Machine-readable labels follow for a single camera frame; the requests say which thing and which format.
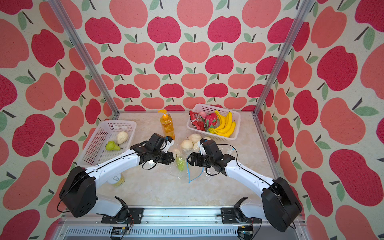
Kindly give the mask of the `upper yellow toy banana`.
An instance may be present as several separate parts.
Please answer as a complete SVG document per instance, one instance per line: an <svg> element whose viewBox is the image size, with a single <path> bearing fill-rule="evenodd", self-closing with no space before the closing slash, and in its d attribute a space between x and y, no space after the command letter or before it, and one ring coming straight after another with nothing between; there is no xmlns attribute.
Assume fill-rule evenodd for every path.
<svg viewBox="0 0 384 240"><path fill-rule="evenodd" d="M232 126L232 122L233 122L233 114L231 112L229 112L226 116L226 125L225 125L225 128L224 130L227 132L230 130L231 126Z"/></svg>

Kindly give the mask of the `clear blue zip-top bag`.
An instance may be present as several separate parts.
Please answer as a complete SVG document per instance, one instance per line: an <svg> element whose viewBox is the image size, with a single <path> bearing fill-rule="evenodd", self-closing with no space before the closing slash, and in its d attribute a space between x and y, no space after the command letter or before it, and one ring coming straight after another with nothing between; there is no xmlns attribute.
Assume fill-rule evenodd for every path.
<svg viewBox="0 0 384 240"><path fill-rule="evenodd" d="M200 151L199 152L197 152L197 151L194 151L193 149L192 150L190 150L191 151L191 153L200 153ZM206 176L206 173L205 173L205 170L204 170L204 168L202 168L202 167L197 167L197 166L191 166L188 162L187 162L187 171L188 171L188 174L189 174L189 181L187 182L187 183L183 183L183 182L181 182L181 181L179 181L179 180L177 180L177 179L173 179L170 175L169 175L169 173L168 173L168 170L167 170L167 173L168 173L168 175L170 176L170 178L172 179L172 180L176 180L176 183L181 183L181 184L189 184L189 183L191 183L192 181L194 181L194 180L196 180L196 179L198 179L198 178L200 178L201 176Z"/></svg>

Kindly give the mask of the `lower yellow toy banana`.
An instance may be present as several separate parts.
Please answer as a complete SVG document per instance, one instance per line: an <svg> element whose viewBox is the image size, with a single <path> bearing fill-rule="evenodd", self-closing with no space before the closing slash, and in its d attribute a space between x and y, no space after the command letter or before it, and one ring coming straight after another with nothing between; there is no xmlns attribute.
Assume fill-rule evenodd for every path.
<svg viewBox="0 0 384 240"><path fill-rule="evenodd" d="M209 129L209 133L215 134L221 137L229 138L235 131L236 128L236 122L233 119L232 126L229 131L225 131L225 125L226 125L226 117L222 116L218 111L215 111L217 116L219 117L219 126L214 129Z"/></svg>

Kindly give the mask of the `orange soap pump bottle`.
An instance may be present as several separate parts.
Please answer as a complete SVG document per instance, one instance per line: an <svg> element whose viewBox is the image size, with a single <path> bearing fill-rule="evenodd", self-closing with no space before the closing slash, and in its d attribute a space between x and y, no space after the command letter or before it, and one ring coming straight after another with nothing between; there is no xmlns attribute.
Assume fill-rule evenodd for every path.
<svg viewBox="0 0 384 240"><path fill-rule="evenodd" d="M159 110L158 113L162 113L162 117L160 118L160 122L163 128L164 136L171 137L173 140L176 139L173 119L171 115L167 112L167 110Z"/></svg>

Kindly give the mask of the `green toy pear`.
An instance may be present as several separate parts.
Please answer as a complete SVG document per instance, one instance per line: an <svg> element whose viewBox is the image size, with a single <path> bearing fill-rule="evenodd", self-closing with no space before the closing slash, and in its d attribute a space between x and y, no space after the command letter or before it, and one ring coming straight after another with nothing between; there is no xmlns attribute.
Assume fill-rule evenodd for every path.
<svg viewBox="0 0 384 240"><path fill-rule="evenodd" d="M106 150L107 151L120 151L121 147L116 144L114 141L109 141L106 145Z"/></svg>
<svg viewBox="0 0 384 240"><path fill-rule="evenodd" d="M180 172L182 172L185 168L185 160L182 159L181 157L177 157L176 160L176 165L177 165L177 168Z"/></svg>

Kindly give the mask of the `pink toy dragon fruit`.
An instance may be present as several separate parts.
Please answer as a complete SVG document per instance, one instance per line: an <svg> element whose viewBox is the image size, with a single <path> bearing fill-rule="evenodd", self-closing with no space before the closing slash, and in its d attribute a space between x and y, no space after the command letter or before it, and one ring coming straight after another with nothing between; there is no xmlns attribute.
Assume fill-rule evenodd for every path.
<svg viewBox="0 0 384 240"><path fill-rule="evenodd" d="M218 116L216 113L207 114L205 117L205 129L208 132L209 129L214 129L218 124Z"/></svg>

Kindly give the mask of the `cream toy pear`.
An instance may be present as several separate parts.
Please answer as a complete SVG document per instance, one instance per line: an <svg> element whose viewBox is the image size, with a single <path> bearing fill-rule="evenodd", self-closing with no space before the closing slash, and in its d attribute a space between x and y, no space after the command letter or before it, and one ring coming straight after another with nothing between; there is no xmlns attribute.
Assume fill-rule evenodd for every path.
<svg viewBox="0 0 384 240"><path fill-rule="evenodd" d="M117 140L116 140L116 142L117 142L118 145L120 145L120 144L126 142L128 139L129 139L129 135L128 135L128 133L126 133L126 132L124 132L124 131L121 131L121 132L119 132L118 135L117 135Z"/></svg>

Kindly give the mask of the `yellow toy banana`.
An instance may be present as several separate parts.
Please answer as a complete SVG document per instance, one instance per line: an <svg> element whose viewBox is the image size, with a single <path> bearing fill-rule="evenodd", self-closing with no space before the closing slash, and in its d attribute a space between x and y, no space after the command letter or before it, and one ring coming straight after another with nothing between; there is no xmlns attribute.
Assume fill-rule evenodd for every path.
<svg viewBox="0 0 384 240"><path fill-rule="evenodd" d="M232 122L233 122L233 114L231 112L229 112L226 116L226 125L225 125L225 128L224 130L227 132L230 130L231 126L232 126Z"/></svg>
<svg viewBox="0 0 384 240"><path fill-rule="evenodd" d="M226 117L222 116L218 111L215 111L217 116L219 117L219 126L214 129L209 129L209 133L215 134L221 137L229 138L235 131L236 128L236 122L233 119L232 126L229 131L225 131L225 125L226 125Z"/></svg>

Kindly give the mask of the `aluminium corner post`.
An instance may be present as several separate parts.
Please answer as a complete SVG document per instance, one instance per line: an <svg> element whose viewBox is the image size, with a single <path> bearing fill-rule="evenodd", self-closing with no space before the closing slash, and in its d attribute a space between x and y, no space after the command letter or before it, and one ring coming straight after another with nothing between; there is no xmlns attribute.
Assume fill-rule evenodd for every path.
<svg viewBox="0 0 384 240"><path fill-rule="evenodd" d="M61 1L48 1L50 3L50 6L52 7L55 15L57 16L58 20L60 21L62 27L66 31L69 39L72 41L74 47L76 48L80 58L84 62L86 68L88 69L88 72L95 80L99 90L101 91L102 96L105 98L106 102L108 103L109 107L112 110L112 116L113 120L117 120L120 111L113 100L113 97L111 96L103 78L99 74L91 55L89 54L87 48L85 47L84 43L82 42L81 38L79 37L77 30L75 29L69 15L67 14L63 4Z"/></svg>
<svg viewBox="0 0 384 240"><path fill-rule="evenodd" d="M283 46L279 52L277 60L274 64L271 74L267 78L266 85L262 91L261 96L258 99L255 110L252 113L254 119L257 118L259 111L262 108L262 105L266 102L266 98L272 88L273 83L277 80L277 75L280 72L286 56L289 54L290 50L293 50L293 43L297 38L297 35L306 20L306 17L310 11L312 5L316 2L314 0L305 0L301 1L303 4L299 8L296 17L294 18L293 24L288 32L286 40L283 42Z"/></svg>

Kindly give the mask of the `small clear pear bag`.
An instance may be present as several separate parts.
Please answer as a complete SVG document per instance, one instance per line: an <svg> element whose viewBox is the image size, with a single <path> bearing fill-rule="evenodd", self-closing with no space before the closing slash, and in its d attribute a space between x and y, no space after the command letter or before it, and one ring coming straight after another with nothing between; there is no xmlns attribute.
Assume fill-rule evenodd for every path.
<svg viewBox="0 0 384 240"><path fill-rule="evenodd" d="M189 174L187 171L188 164L186 160L191 151L185 150L181 147L171 147L170 151L173 153L175 161L169 165L169 175L173 179L177 179L183 183L187 183L189 181Z"/></svg>

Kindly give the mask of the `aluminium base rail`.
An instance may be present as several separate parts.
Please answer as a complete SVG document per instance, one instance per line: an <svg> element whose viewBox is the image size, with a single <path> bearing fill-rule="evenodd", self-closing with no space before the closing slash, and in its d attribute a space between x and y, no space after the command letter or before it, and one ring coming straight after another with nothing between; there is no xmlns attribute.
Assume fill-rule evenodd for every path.
<svg viewBox="0 0 384 240"><path fill-rule="evenodd" d="M266 221L236 220L232 206L135 206L133 223L107 224L100 215L64 214L55 240L273 240L279 232Z"/></svg>

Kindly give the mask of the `red snack bag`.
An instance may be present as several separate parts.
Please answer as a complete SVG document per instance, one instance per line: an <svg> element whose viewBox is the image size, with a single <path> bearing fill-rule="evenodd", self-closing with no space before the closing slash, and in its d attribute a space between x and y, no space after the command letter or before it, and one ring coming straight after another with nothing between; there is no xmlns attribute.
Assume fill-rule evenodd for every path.
<svg viewBox="0 0 384 240"><path fill-rule="evenodd" d="M190 115L190 122L193 125L193 127L196 130L205 132L206 128L205 128L204 118L199 113L195 113L193 111L189 111L189 115Z"/></svg>

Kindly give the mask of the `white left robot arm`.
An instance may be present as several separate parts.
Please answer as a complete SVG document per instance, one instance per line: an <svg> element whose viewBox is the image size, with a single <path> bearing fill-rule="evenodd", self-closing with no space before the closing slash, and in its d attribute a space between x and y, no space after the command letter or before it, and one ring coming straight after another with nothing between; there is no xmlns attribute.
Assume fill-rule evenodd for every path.
<svg viewBox="0 0 384 240"><path fill-rule="evenodd" d="M103 215L109 223L132 221L129 206L119 197L97 195L97 189L122 172L143 166L153 161L155 164L169 165L174 162L170 147L175 141L154 133L148 141L131 146L128 150L102 164L72 169L60 191L60 203L64 204L75 218L87 214Z"/></svg>

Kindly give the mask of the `cream pear in zip bag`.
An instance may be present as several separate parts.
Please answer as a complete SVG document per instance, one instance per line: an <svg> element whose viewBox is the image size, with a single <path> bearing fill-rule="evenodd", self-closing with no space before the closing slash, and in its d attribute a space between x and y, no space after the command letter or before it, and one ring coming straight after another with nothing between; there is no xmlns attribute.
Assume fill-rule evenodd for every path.
<svg viewBox="0 0 384 240"><path fill-rule="evenodd" d="M189 150L192 150L193 147L194 147L194 143L191 140L189 140L189 139L188 140L183 140L182 143L181 143L181 148L183 150L189 151Z"/></svg>

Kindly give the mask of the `white empty plastic basket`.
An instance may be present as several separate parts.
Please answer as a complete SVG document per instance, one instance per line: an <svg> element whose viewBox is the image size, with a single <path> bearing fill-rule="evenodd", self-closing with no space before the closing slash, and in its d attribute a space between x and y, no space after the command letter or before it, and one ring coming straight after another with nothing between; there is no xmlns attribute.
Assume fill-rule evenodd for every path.
<svg viewBox="0 0 384 240"><path fill-rule="evenodd" d="M137 124L133 121L112 120L101 122L91 135L77 164L82 167L95 166L122 154L131 146L136 127ZM121 148L119 151L108 151L106 149L107 144L111 141L117 144L120 132L127 133L128 139L119 145Z"/></svg>

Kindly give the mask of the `white plastic fruit basket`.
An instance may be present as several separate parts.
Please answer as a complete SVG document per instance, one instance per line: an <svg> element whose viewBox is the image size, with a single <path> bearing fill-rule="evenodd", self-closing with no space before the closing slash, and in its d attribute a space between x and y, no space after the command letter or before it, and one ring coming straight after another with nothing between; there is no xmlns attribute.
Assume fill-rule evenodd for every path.
<svg viewBox="0 0 384 240"><path fill-rule="evenodd" d="M237 138L240 122L240 113L236 111L197 104L189 112L187 128L199 135L228 142Z"/></svg>

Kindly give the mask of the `aluminium right corner post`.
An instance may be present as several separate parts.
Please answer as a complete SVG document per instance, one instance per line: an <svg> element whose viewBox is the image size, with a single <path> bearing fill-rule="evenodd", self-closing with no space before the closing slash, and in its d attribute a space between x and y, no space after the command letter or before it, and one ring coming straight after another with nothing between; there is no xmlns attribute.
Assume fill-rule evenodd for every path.
<svg viewBox="0 0 384 240"><path fill-rule="evenodd" d="M271 74L267 78L266 85L262 91L261 96L258 99L255 110L252 113L254 119L257 118L259 111L262 108L262 105L266 102L266 98L272 88L273 83L277 80L277 75L280 72L286 56L289 54L290 50L293 50L293 43L297 38L297 35L306 20L306 17L310 11L312 5L316 2L314 0L305 0L301 1L303 4L299 8L296 17L294 18L293 24L288 32L286 40L283 42L283 46L279 52L277 60L274 64Z"/></svg>

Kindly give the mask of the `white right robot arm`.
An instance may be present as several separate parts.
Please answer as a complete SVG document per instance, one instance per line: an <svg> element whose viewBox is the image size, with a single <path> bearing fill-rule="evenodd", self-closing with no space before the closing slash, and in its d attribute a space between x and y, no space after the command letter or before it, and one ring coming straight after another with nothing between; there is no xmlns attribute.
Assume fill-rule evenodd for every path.
<svg viewBox="0 0 384 240"><path fill-rule="evenodd" d="M289 227L296 228L294 220L303 208L285 179L265 177L245 167L237 157L223 154L214 140L202 139L198 146L200 151L187 157L191 166L214 168L218 174L242 183L261 198L262 206L245 203L246 198L238 201L238 216L266 219L280 232L285 232Z"/></svg>

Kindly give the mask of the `aluminium left corner post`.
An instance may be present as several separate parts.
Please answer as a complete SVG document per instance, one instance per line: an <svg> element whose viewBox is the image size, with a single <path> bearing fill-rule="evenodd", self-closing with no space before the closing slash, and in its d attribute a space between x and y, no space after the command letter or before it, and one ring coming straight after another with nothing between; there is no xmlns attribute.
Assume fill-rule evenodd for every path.
<svg viewBox="0 0 384 240"><path fill-rule="evenodd" d="M87 48L85 47L84 43L82 42L81 38L79 37L77 30L75 29L69 15L67 14L63 4L61 1L48 1L50 3L50 6L52 7L55 15L57 16L58 20L60 21L62 27L66 31L69 39L72 41L74 47L76 48L80 58L84 62L86 68L88 69L88 72L95 80L99 90L101 91L102 96L105 98L106 102L108 103L109 107L112 110L112 116L113 120L117 120L120 111L113 100L113 97L111 96L103 78L99 74L91 55L89 54Z"/></svg>

